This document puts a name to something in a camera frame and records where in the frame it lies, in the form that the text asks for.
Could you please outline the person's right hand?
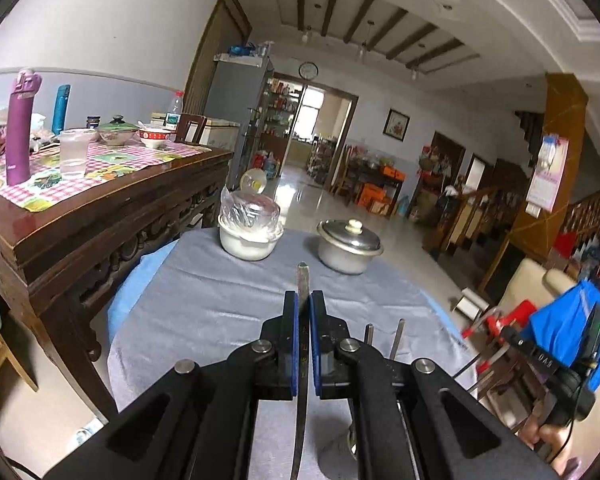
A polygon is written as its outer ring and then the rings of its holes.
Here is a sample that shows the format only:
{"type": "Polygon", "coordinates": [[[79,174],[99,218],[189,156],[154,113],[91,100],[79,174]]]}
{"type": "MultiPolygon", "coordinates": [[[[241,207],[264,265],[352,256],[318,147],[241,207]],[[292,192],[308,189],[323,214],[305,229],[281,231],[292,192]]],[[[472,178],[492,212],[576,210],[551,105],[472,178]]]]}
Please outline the person's right hand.
{"type": "Polygon", "coordinates": [[[517,436],[523,440],[528,448],[534,449],[535,445],[544,442],[550,446],[550,456],[553,461],[550,464],[562,479],[577,478],[577,471],[581,461],[572,456],[572,442],[567,427],[555,425],[540,425],[540,416],[543,414],[543,402],[535,404],[531,414],[524,422],[524,426],[518,430],[517,436]]]}

